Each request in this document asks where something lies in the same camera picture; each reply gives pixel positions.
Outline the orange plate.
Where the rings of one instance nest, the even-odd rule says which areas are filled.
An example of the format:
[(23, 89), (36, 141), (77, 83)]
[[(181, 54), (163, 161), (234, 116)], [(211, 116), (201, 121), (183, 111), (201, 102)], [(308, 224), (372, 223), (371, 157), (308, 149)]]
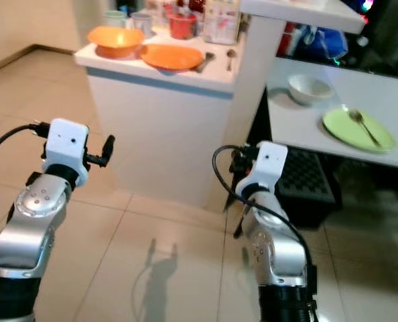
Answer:
[(150, 67), (180, 72), (199, 66), (205, 53), (187, 46), (150, 44), (139, 49), (139, 58)]

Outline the white dining table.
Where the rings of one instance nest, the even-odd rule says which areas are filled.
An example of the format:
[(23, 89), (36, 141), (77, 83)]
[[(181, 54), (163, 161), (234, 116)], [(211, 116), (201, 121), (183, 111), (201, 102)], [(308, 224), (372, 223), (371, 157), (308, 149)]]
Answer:
[[(298, 105), (287, 89), (289, 76), (297, 74), (314, 76), (330, 84), (333, 97), (314, 105)], [(398, 78), (276, 58), (266, 89), (274, 142), (398, 168)], [(336, 139), (324, 129), (322, 117), (328, 109), (341, 105), (374, 117), (394, 135), (397, 147), (385, 154), (371, 153)]]

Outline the black plastic crate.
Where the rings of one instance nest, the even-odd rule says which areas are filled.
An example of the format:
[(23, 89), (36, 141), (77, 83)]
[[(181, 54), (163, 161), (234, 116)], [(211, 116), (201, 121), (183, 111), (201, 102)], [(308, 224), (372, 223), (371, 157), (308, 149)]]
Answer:
[(315, 152), (289, 147), (275, 195), (289, 221), (301, 229), (318, 230), (327, 217), (341, 209), (339, 184), (326, 174)]

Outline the red cup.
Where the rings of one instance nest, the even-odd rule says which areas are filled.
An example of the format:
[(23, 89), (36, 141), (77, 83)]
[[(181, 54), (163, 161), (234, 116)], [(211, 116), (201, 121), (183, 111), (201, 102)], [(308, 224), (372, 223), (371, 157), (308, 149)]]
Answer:
[(169, 13), (168, 16), (170, 37), (177, 40), (189, 40), (196, 37), (197, 16), (189, 13), (187, 16), (179, 13)]

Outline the white counter cabinet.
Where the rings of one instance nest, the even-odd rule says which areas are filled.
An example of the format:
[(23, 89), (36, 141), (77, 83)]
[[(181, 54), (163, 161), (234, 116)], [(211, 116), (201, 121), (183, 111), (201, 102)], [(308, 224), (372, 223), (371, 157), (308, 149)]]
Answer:
[(200, 38), (175, 40), (156, 31), (152, 44), (214, 53), (202, 72), (156, 70), (140, 58), (102, 58), (94, 45), (74, 53), (84, 67), (102, 131), (115, 138), (111, 171), (117, 186), (220, 211), (226, 193), (211, 168), (224, 142), (239, 63), (227, 70), (229, 46)]

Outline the metal spoon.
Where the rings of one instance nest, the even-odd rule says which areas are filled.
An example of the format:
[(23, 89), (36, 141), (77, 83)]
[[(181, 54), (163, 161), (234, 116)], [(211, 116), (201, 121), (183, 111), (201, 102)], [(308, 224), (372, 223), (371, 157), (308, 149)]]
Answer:
[(233, 70), (234, 59), (238, 56), (238, 52), (235, 49), (229, 49), (226, 52), (228, 58), (226, 70), (231, 72)]

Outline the white bowl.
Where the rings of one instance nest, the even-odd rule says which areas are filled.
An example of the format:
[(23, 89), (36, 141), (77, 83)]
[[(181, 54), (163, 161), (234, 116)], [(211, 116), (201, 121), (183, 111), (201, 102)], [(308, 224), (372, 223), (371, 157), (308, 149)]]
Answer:
[(329, 99), (334, 95), (334, 90), (330, 84), (308, 74), (292, 74), (289, 76), (287, 78), (287, 89), (293, 101), (300, 105), (311, 105)]

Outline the pale green mug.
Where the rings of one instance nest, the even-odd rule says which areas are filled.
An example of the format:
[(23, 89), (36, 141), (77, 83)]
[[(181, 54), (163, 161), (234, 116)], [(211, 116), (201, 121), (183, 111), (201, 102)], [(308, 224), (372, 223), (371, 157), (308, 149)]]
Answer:
[(114, 28), (127, 28), (127, 13), (123, 10), (105, 10), (102, 13), (102, 24)]

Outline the orange bowl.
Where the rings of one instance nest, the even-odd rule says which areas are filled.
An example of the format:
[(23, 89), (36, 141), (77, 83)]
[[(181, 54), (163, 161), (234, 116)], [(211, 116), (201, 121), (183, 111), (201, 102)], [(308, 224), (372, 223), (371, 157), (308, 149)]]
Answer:
[(94, 51), (98, 56), (122, 59), (134, 56), (146, 37), (141, 30), (99, 25), (89, 31), (86, 39), (96, 46)]

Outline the white printed snack package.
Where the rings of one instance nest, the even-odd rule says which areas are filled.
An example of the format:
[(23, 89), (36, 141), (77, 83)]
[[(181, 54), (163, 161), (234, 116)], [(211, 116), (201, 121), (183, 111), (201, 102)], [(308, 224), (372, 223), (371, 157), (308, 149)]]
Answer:
[(203, 40), (217, 45), (236, 45), (240, 34), (240, 0), (205, 0)]

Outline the metal fork on green plate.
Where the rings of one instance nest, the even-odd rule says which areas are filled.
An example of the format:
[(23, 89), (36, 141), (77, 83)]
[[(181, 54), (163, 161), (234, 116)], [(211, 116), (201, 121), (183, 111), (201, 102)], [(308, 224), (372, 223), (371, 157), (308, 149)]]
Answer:
[(362, 129), (364, 129), (364, 131), (367, 132), (367, 135), (369, 136), (371, 141), (373, 141), (374, 145), (376, 145), (377, 147), (382, 147), (380, 141), (377, 140), (377, 138), (373, 135), (373, 133), (365, 123), (365, 118), (364, 115), (362, 115), (361, 111), (355, 109), (349, 109), (347, 110), (347, 114), (351, 120), (353, 120), (355, 123), (358, 123), (358, 125), (360, 125)]

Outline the green plate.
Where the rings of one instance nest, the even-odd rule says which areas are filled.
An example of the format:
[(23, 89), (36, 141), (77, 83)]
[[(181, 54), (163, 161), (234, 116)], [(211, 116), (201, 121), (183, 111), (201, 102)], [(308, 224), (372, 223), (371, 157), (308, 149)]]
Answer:
[(367, 132), (358, 123), (349, 118), (347, 110), (349, 109), (331, 109), (322, 116), (322, 125), (333, 137), (353, 148), (367, 152), (386, 154), (395, 150), (397, 147), (395, 136), (376, 117), (362, 111), (365, 123), (377, 140), (380, 141), (382, 147), (374, 145)]

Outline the metal fork beside orange plate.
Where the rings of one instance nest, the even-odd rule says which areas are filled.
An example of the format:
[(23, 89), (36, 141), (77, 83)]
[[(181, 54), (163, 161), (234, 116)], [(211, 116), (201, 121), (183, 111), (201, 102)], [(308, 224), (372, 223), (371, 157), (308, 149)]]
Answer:
[(205, 52), (203, 61), (200, 62), (199, 65), (196, 65), (196, 67), (193, 68), (193, 71), (196, 71), (196, 73), (202, 73), (202, 71), (209, 65), (209, 62), (213, 61), (215, 58), (216, 55), (214, 52)]

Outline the blue bag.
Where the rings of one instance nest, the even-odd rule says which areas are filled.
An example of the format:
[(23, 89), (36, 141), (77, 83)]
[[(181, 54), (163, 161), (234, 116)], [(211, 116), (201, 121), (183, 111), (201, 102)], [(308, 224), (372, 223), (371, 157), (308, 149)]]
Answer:
[(346, 34), (340, 30), (301, 24), (294, 56), (302, 59), (340, 60), (349, 52)]

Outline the grey cup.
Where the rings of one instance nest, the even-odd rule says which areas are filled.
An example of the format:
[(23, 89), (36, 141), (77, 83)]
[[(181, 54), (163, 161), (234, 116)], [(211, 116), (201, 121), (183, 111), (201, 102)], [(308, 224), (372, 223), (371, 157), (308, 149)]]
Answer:
[(141, 31), (146, 39), (154, 36), (153, 23), (154, 16), (148, 12), (134, 12), (131, 14), (133, 28)]

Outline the black slanted stand leg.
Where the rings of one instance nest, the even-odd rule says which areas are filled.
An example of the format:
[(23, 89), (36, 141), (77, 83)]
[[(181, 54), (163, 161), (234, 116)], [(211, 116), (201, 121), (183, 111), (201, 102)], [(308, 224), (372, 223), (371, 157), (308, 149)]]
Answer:
[(233, 232), (233, 239), (239, 239), (244, 233), (244, 220), (245, 215), (252, 209), (251, 202), (248, 199), (245, 199), (243, 196), (240, 195), (233, 195), (233, 199), (238, 200), (239, 203), (242, 205), (242, 211), (239, 212), (239, 221), (238, 225), (236, 226)]

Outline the white slanted column with shelf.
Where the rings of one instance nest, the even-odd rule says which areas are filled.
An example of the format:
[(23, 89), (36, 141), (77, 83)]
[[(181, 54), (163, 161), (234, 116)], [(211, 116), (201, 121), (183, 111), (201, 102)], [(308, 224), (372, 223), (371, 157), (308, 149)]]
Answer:
[(223, 137), (224, 144), (235, 145), (246, 141), (288, 22), (352, 34), (360, 33), (365, 25), (364, 18), (343, 0), (241, 0), (240, 10), (248, 13), (251, 21), (239, 54)]

